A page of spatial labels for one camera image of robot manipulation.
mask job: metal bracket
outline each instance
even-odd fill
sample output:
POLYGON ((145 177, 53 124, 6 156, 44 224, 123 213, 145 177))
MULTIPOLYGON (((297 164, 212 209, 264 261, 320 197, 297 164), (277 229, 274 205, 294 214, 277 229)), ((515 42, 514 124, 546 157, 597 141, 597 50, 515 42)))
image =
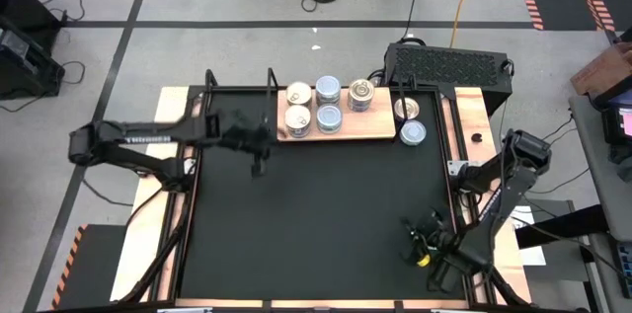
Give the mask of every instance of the metal bracket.
POLYGON ((447 162, 447 173, 450 176, 457 176, 458 172, 461 171, 463 165, 467 166, 481 166, 485 164, 485 161, 478 160, 450 160, 447 162))

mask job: electronic device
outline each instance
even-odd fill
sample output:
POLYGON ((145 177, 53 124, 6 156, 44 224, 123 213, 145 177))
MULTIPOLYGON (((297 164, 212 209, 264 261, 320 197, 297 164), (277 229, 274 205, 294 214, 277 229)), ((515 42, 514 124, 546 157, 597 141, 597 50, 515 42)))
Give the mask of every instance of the electronic device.
POLYGON ((450 99, 454 99, 454 87, 480 87, 489 116, 512 94, 514 68, 506 54, 403 41, 391 43, 386 50, 387 85, 397 84, 401 77, 405 84, 438 86, 450 99))
POLYGON ((0 100, 58 94, 50 51, 62 25, 39 0, 0 0, 0 100))
POLYGON ((623 113, 617 107, 601 112, 603 138, 611 145, 632 144, 632 136, 625 133, 623 113))

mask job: table leg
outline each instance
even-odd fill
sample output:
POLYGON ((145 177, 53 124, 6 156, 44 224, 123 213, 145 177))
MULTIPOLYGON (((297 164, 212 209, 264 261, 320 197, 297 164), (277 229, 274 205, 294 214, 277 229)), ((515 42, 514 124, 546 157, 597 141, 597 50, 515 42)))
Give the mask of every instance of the table leg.
MULTIPOLYGON (((601 204, 537 222, 535 225, 542 230, 563 238, 577 238, 588 234, 603 233, 608 230, 608 223, 603 215, 601 204)), ((529 226, 517 229, 515 237, 521 249, 540 246, 557 240, 529 226)))

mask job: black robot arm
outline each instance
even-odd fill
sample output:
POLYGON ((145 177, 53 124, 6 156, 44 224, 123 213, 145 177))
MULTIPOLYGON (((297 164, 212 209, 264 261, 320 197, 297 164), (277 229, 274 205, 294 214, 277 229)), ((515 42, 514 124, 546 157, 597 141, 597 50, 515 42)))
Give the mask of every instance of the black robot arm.
POLYGON ((486 273, 508 304, 527 304, 518 297, 493 267, 490 240, 514 211, 520 198, 539 175, 548 171, 550 145, 521 130, 509 130, 501 152, 481 166, 463 165, 451 178, 452 188, 459 192, 484 194, 494 181, 503 178, 478 218, 461 233, 450 234, 442 219, 433 215, 416 227, 405 220, 413 240, 414 257, 409 261, 425 266, 430 261, 430 248, 437 251, 431 266, 429 284, 442 291, 451 291, 463 275, 486 273))

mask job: wooden table frame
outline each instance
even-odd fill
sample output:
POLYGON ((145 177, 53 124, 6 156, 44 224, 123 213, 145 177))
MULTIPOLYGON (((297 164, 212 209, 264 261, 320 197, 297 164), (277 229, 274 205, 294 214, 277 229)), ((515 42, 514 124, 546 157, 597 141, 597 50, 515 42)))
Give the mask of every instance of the wooden table frame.
MULTIPOLYGON (((497 153, 492 131, 487 118, 483 96, 479 88, 457 88, 455 89, 456 101, 448 99, 441 100, 445 128, 447 130, 450 155, 452 159, 460 159, 458 147, 459 128, 463 135, 463 143, 469 160, 486 161, 494 157, 497 153), (457 112, 452 110, 452 105, 456 105, 457 112), (460 122, 453 121, 453 114, 457 114, 460 122), (471 141, 472 134, 480 133, 483 141, 476 143, 471 141)), ((189 87, 165 87, 161 91, 155 121, 169 122, 181 117, 187 107, 189 87)), ((177 144, 151 144, 147 147, 146 153, 158 158, 168 158, 176 156, 178 153, 177 144)), ((192 149, 185 149, 185 156, 193 154, 192 149)), ((136 191, 134 209, 151 196, 160 184, 154 178, 141 179, 136 191)), ((173 210, 167 210, 168 193, 162 193, 148 203, 143 210, 136 214, 135 219, 127 229, 120 260, 118 263, 117 275, 113 286, 111 300, 117 300, 126 295, 136 284, 138 279, 144 274, 146 268, 154 259, 161 235, 163 233, 163 223, 167 213, 171 213, 171 229, 173 230, 180 216, 180 210, 184 202, 183 194, 176 194, 172 202, 173 210)), ((482 209, 490 194, 483 196, 480 208, 482 209)), ((512 286, 515 292, 524 300, 530 301, 530 294, 522 260, 519 255, 519 248, 514 234, 514 228, 508 221, 501 228, 496 236, 495 263, 499 272, 505 280, 512 286)), ((175 263, 175 250, 172 251, 167 262, 163 266, 159 287, 156 290, 157 300, 169 298, 169 286, 175 263)), ((480 275, 474 277, 474 282, 480 281, 480 275)), ((143 296, 147 300, 148 292, 143 296)), ((503 302, 497 292, 497 300, 503 302)), ((480 287, 476 291, 476 301, 486 302, 485 290, 480 287)), ((459 309, 467 308, 468 302, 465 300, 402 300, 404 309, 459 309)), ((222 300, 222 299, 177 299, 177 306, 206 306, 206 307, 250 307, 262 308, 262 300, 222 300)), ((394 309, 394 300, 273 300, 273 308, 380 308, 394 309)))

